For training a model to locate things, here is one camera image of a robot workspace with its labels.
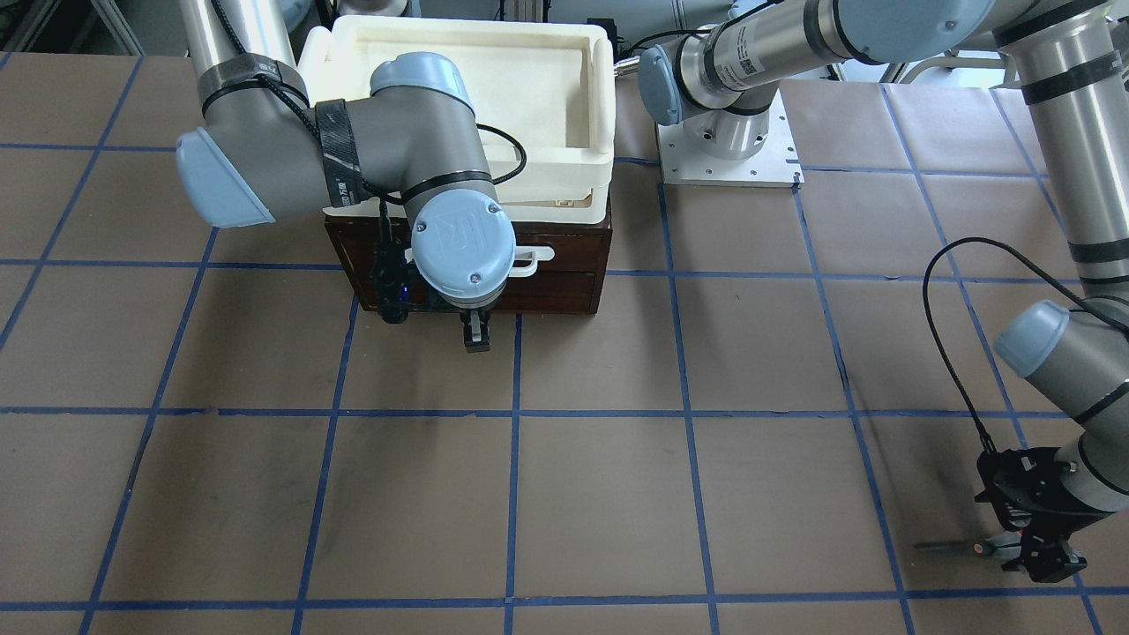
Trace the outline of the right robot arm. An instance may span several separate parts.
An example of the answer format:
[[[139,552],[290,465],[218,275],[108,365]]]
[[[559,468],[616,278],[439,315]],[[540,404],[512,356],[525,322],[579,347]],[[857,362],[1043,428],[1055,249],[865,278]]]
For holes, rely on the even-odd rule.
[[[429,287],[428,312],[456,312],[469,351],[490,346],[490,313],[519,256],[497,201],[463,77],[447,56],[400,54],[371,72],[370,97],[308,97],[274,1],[182,1],[205,124],[175,160],[215,228],[248,228],[375,198],[402,206],[410,244],[379,221],[378,313],[400,323]]]

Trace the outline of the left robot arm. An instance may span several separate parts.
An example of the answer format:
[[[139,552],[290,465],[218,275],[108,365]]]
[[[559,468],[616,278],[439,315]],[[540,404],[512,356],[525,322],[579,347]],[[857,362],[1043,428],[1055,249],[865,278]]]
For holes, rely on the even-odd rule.
[[[997,357],[1080,426],[1059,447],[1000,450],[975,406],[975,469],[1001,534],[924,543],[922,551],[994,558],[1036,583],[1071,579],[1088,560],[1076,532],[1126,508],[1126,21],[1109,1],[737,1],[717,25],[641,41],[618,72],[636,72],[654,123],[697,153],[749,160],[787,77],[849,60],[924,68],[957,49],[1001,54],[1042,165],[1080,294],[1010,245],[1067,298],[1024,310]]]

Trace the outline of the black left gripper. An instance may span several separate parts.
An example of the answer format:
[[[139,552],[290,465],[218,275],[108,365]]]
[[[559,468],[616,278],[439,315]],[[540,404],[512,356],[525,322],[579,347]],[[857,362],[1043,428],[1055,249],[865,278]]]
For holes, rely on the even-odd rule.
[[[1001,567],[1044,584],[1088,567],[1085,556],[1065,540],[1093,524],[1093,507],[1065,489],[1068,466],[1057,453],[1053,447],[1012,449],[983,452],[975,460],[983,479],[975,501],[991,504],[1008,530],[1001,534]]]

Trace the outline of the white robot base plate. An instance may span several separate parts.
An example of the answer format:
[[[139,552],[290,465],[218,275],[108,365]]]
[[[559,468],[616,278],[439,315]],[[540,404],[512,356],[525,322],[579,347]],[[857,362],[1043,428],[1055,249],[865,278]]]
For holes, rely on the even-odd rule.
[[[805,182],[780,84],[729,108],[657,128],[664,180],[674,185],[794,188]]]

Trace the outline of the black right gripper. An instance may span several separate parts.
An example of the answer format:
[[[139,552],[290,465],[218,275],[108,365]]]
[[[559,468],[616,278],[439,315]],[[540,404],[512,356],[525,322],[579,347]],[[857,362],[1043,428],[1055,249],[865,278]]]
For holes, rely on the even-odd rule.
[[[391,325],[406,322],[411,313],[460,313],[463,346],[467,353],[489,351],[490,310],[467,308],[441,297],[406,260],[406,244],[388,216],[378,220],[371,286],[378,293],[378,315]]]

